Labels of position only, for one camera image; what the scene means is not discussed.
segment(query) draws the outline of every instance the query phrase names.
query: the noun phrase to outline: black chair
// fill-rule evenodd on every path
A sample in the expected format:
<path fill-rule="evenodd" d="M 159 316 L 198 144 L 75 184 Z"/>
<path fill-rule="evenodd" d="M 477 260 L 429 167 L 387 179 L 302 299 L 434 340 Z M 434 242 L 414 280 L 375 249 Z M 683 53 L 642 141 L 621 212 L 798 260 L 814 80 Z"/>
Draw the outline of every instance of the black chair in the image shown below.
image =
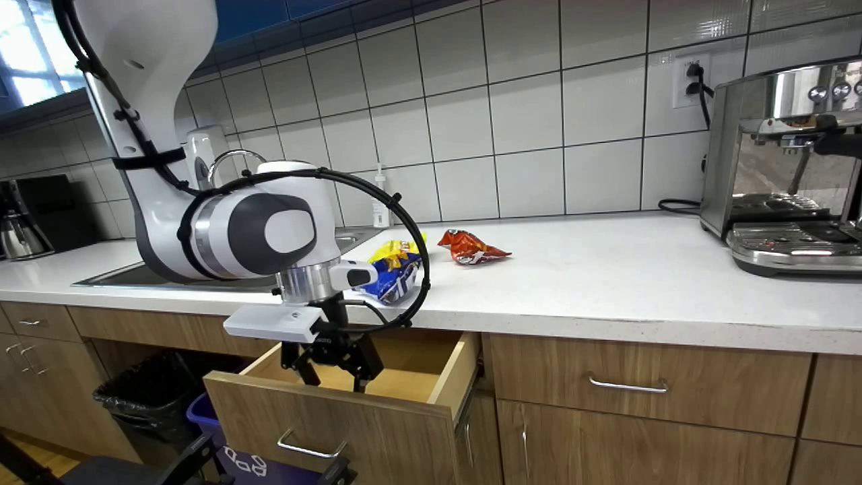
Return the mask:
<path fill-rule="evenodd" d="M 208 460 L 216 464 L 219 483 L 232 483 L 216 460 L 216 447 L 208 435 L 193 440 L 170 468 L 151 468 L 118 458 L 89 458 L 64 476 L 54 476 L 52 468 L 34 464 L 0 435 L 0 464 L 26 485 L 185 485 Z"/>

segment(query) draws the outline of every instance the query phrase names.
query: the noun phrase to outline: kettle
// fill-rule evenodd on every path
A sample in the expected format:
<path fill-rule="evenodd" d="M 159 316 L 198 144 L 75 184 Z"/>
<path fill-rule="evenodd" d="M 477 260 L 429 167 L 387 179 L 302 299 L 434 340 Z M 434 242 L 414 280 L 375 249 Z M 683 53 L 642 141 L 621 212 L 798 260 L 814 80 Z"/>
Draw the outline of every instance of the kettle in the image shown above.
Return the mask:
<path fill-rule="evenodd" d="M 0 245 L 6 260 L 37 260 L 52 253 L 45 234 L 26 215 L 7 215 L 0 226 Z"/>

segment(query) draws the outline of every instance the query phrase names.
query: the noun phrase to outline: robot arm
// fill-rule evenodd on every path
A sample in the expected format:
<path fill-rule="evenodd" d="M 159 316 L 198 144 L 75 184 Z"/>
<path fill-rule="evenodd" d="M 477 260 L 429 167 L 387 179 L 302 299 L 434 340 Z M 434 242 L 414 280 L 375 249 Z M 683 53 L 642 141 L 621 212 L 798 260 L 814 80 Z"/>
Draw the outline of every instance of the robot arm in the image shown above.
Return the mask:
<path fill-rule="evenodd" d="M 339 260 L 325 181 L 348 184 L 386 203 L 419 249 L 419 293 L 387 327 L 409 323 L 429 292 L 429 253 L 398 196 L 302 161 L 270 164 L 278 169 L 220 189 L 182 181 L 192 158 L 176 134 L 176 101 L 216 41 L 216 0 L 54 0 L 54 13 L 116 152 L 151 270 L 173 280 L 278 276 L 285 307 L 239 309 L 228 323 L 264 317 L 271 327 L 244 336 L 302 343 L 316 362 L 364 359 L 367 340 L 343 332 L 343 292 L 372 282 L 375 272 Z"/>

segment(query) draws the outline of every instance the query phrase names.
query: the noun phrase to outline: wooden cabinet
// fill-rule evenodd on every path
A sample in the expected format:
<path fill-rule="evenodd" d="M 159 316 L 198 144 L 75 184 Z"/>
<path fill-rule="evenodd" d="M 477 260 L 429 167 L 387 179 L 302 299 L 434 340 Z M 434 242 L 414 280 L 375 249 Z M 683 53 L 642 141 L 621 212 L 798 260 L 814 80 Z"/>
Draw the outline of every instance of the wooden cabinet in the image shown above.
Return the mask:
<path fill-rule="evenodd" d="M 488 336 L 497 398 L 794 437 L 810 355 Z"/>
<path fill-rule="evenodd" d="M 792 485 L 858 485 L 862 447 L 801 441 Z"/>
<path fill-rule="evenodd" d="M 784 485 L 792 440 L 497 401 L 506 485 Z"/>
<path fill-rule="evenodd" d="M 0 335 L 10 335 L 10 323 L 6 321 L 3 313 L 0 313 Z"/>
<path fill-rule="evenodd" d="M 83 452 L 134 460 L 120 429 L 91 398 L 96 369 L 80 343 L 0 335 L 0 425 Z"/>
<path fill-rule="evenodd" d="M 862 359 L 815 359 L 802 437 L 862 447 Z"/>
<path fill-rule="evenodd" d="M 130 313 L 72 307 L 75 327 L 85 340 L 137 343 L 154 347 L 182 347 L 224 355 L 260 355 L 271 343 L 233 340 L 209 316 L 176 316 L 176 313 Z"/>
<path fill-rule="evenodd" d="M 3 304 L 15 335 L 80 343 L 72 317 L 56 304 Z"/>
<path fill-rule="evenodd" d="M 367 393 L 353 377 L 318 367 L 321 388 L 281 367 L 271 347 L 243 375 L 209 371 L 208 393 L 225 441 L 302 468 L 345 455 L 360 483 L 454 483 L 454 424 L 477 369 L 477 340 L 457 335 L 379 335 L 386 371 Z"/>
<path fill-rule="evenodd" d="M 500 485 L 496 401 L 477 390 L 457 425 L 457 485 Z"/>

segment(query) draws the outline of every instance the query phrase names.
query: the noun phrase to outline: yellow object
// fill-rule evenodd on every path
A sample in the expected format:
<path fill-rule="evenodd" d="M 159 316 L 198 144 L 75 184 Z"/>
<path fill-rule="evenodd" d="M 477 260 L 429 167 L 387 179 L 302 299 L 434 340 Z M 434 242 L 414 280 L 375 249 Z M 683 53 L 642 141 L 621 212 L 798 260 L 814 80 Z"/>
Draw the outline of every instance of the yellow object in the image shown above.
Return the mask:
<path fill-rule="evenodd" d="M 398 270 L 409 253 L 419 253 L 414 242 L 387 241 L 375 250 L 372 264 L 386 261 L 387 270 Z"/>

